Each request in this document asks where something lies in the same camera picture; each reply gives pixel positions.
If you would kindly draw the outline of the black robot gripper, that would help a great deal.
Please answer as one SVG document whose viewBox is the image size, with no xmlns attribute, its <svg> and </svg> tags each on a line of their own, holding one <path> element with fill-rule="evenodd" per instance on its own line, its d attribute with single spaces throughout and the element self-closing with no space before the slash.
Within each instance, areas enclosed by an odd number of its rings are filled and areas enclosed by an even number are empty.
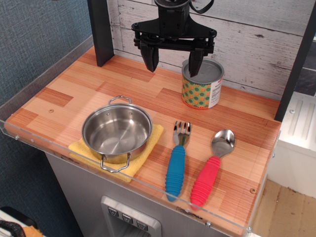
<svg viewBox="0 0 316 237">
<path fill-rule="evenodd" d="M 205 13 L 213 6 L 197 10 L 190 0 L 156 0 L 158 18 L 134 23 L 134 44 L 140 48 L 147 69 L 154 72 L 158 65 L 158 49 L 190 51 L 189 73 L 195 77 L 205 54 L 213 53 L 216 30 L 195 22 L 190 17 L 192 9 L 198 14 Z"/>
</svg>

